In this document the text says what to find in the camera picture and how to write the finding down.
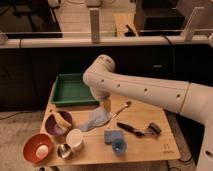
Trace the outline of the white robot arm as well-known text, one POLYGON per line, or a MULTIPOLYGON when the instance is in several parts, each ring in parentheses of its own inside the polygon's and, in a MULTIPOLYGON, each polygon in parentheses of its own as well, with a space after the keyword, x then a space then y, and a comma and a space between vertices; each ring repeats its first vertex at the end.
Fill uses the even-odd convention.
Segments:
POLYGON ((187 81, 120 75, 115 62, 99 55, 83 74, 92 96, 102 101, 120 94, 181 114, 204 126, 196 171, 213 171, 213 87, 187 81))

